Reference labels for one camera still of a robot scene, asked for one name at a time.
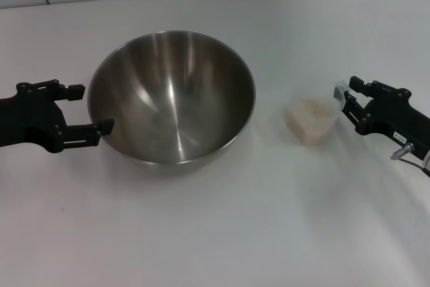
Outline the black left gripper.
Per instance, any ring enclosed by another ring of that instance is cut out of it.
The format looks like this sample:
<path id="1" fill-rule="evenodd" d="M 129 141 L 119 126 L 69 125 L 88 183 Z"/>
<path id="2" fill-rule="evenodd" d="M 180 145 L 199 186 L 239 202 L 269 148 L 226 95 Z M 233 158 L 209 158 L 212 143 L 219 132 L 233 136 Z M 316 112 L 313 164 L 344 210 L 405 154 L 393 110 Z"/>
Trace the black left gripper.
<path id="1" fill-rule="evenodd" d="M 31 143 L 49 153 L 64 148 L 96 147 L 103 136 L 111 134 L 114 120 L 66 126 L 55 101 L 83 99 L 85 86 L 66 87 L 58 80 L 18 83 L 17 93 L 0 99 L 0 147 Z"/>

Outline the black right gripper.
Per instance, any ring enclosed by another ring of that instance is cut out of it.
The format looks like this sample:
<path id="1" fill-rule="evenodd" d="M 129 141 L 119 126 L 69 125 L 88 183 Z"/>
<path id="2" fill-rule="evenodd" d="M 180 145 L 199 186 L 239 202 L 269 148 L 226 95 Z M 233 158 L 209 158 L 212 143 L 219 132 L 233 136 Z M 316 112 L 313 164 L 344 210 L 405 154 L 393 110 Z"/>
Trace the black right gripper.
<path id="1" fill-rule="evenodd" d="M 430 152 L 430 118 L 414 109 L 407 89 L 396 89 L 379 81 L 365 83 L 352 76 L 349 87 L 371 100 L 361 106 L 344 87 L 335 87 L 334 98 L 341 101 L 341 111 L 356 126 L 360 135 L 383 134 L 400 146 L 413 145 L 412 154 L 423 160 Z"/>

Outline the clear plastic measuring cup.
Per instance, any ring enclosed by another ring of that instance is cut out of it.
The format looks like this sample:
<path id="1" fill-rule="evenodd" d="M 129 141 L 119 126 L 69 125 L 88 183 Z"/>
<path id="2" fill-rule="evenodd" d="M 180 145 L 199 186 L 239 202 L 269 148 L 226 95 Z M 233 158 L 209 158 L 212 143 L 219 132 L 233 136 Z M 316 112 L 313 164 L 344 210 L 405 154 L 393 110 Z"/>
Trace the clear plastic measuring cup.
<path id="1" fill-rule="evenodd" d="M 301 82 L 292 90 L 286 106 L 286 123 L 303 145 L 322 142 L 345 106 L 345 81 Z"/>

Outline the uncooked white rice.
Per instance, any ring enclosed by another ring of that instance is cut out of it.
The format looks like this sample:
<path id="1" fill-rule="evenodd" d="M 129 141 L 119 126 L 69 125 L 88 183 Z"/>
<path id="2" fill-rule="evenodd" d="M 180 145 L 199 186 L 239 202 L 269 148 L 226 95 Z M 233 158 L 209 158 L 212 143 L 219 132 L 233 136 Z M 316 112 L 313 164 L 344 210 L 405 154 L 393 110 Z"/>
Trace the uncooked white rice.
<path id="1" fill-rule="evenodd" d="M 334 115 L 315 99 L 293 101 L 288 108 L 287 123 L 303 145 L 316 145 L 329 133 Z"/>

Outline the stainless steel mixing bowl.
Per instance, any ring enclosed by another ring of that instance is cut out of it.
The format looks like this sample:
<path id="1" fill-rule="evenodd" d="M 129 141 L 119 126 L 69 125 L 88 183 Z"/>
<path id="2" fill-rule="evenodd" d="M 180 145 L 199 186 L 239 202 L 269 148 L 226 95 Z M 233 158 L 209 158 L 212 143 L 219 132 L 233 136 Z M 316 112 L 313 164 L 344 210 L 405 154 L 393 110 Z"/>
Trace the stainless steel mixing bowl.
<path id="1" fill-rule="evenodd" d="M 167 30 L 131 39 L 95 70 L 87 92 L 92 122 L 111 119 L 103 137 L 149 169 L 199 167 L 229 149 L 256 103 L 253 74 L 224 42 Z"/>

